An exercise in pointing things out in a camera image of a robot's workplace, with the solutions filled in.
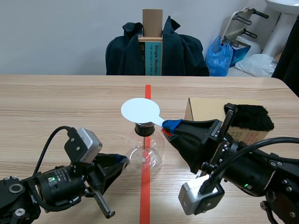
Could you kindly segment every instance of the wooden table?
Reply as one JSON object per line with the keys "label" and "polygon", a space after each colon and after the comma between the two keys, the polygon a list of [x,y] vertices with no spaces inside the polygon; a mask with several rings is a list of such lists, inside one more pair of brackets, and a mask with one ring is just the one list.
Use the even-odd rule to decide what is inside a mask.
{"label": "wooden table", "polygon": [[[0,75],[0,177],[31,176],[40,152],[58,126],[85,127],[95,132],[104,153],[125,153],[124,141],[134,125],[120,113],[128,99],[144,97],[152,84],[152,99],[164,119],[184,117],[188,97],[256,99],[275,124],[267,137],[299,137],[299,100],[274,78],[240,77],[106,77]],[[52,141],[41,171],[68,165],[65,132]],[[294,144],[263,148],[284,157],[299,158]],[[263,198],[247,196],[233,184],[224,183],[225,196],[213,210],[186,216],[178,200],[181,185],[194,178],[187,164],[168,142],[159,174],[151,180],[152,224],[251,224],[268,223],[260,209]],[[92,198],[69,210],[42,214],[35,223],[137,224],[140,208],[140,175],[129,168],[104,195],[116,215],[105,219]]]}

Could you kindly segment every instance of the glass flask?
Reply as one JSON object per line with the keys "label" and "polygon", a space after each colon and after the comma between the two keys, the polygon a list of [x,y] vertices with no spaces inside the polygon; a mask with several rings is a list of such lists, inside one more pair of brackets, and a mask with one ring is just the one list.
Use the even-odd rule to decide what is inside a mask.
{"label": "glass flask", "polygon": [[164,160],[164,139],[153,123],[136,124],[126,140],[129,167],[141,172],[142,167],[157,172]]}

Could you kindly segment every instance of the blue plastic bag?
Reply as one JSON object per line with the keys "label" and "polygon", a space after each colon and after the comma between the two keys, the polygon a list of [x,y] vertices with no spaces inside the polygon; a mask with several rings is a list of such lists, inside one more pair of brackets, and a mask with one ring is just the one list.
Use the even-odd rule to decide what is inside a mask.
{"label": "blue plastic bag", "polygon": [[232,47],[229,44],[221,46],[221,38],[218,36],[207,50],[206,65],[210,76],[227,76],[232,57]]}

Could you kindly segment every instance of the black cable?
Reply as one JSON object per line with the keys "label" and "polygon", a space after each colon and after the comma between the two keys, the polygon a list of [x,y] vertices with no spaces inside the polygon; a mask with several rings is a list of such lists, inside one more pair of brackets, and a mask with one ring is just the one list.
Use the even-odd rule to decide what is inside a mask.
{"label": "black cable", "polygon": [[30,182],[28,182],[28,186],[32,192],[32,196],[34,197],[34,199],[36,200],[37,204],[39,206],[41,206],[43,209],[47,210],[47,211],[54,211],[54,212],[58,212],[58,211],[63,211],[63,210],[67,210],[69,209],[70,207],[76,205],[76,204],[79,204],[81,202],[81,198],[79,197],[76,201],[68,204],[68,205],[65,205],[65,206],[61,206],[61,207],[57,207],[57,206],[51,206],[51,205],[48,205],[46,204],[42,198],[39,196],[39,194],[37,193],[37,190],[35,188],[34,185],[32,185]]}
{"label": "black cable", "polygon": [[49,147],[49,144],[50,144],[50,142],[52,141],[52,139],[54,138],[54,136],[55,136],[59,131],[64,130],[64,129],[67,130],[67,131],[69,131],[69,130],[71,129],[71,127],[68,127],[68,126],[61,126],[61,127],[58,127],[58,128],[56,128],[55,131],[53,131],[53,133],[50,135],[50,137],[48,138],[48,140],[47,140],[45,146],[43,147],[42,153],[41,153],[41,155],[40,155],[40,157],[39,157],[39,159],[38,159],[38,162],[37,162],[37,164],[36,164],[36,168],[34,169],[33,175],[36,174],[36,173],[38,172],[38,169],[39,169],[39,167],[41,166],[41,163],[42,163],[43,158],[44,158],[44,156],[45,156],[45,154],[46,154],[46,151],[47,151],[47,149],[48,149],[48,147]]}
{"label": "black cable", "polygon": [[253,154],[257,155],[257,156],[261,156],[264,157],[266,159],[269,160],[274,160],[277,162],[287,162],[290,164],[299,164],[299,160],[298,159],[291,159],[291,158],[284,158],[284,157],[280,157],[280,156],[274,156],[274,155],[269,155],[261,150],[256,149],[255,151],[253,151]]}
{"label": "black cable", "polygon": [[233,154],[231,157],[229,157],[227,160],[225,160],[211,175],[211,178],[209,180],[210,183],[217,182],[219,176],[223,176],[224,171],[237,159],[239,159],[241,156],[250,153],[258,148],[277,144],[277,143],[297,143],[299,144],[299,138],[289,138],[289,137],[278,137],[278,138],[272,138],[272,139],[265,139],[256,143],[253,143],[252,145],[244,147],[242,150],[237,152],[236,154]]}
{"label": "black cable", "polygon": [[[247,146],[247,144],[245,142],[240,141],[238,148],[242,149],[246,146]],[[290,164],[299,164],[298,159],[284,158],[284,157],[280,157],[280,156],[277,156],[277,155],[269,155],[266,152],[264,152],[262,150],[259,150],[259,149],[254,150],[252,153],[256,156],[263,157],[263,158],[266,158],[266,159],[269,159],[269,160],[274,160],[274,161],[277,161],[277,162],[287,162],[287,163],[290,163]]]}

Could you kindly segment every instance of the white sink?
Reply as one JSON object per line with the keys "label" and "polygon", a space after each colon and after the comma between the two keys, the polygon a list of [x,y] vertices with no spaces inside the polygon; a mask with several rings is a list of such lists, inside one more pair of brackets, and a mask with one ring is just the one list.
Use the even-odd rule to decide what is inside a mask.
{"label": "white sink", "polygon": [[266,0],[269,7],[281,13],[298,15],[299,0]]}
{"label": "white sink", "polygon": [[281,53],[299,14],[299,0],[265,0],[272,9],[281,12],[280,19],[267,42],[263,54],[271,57]]}

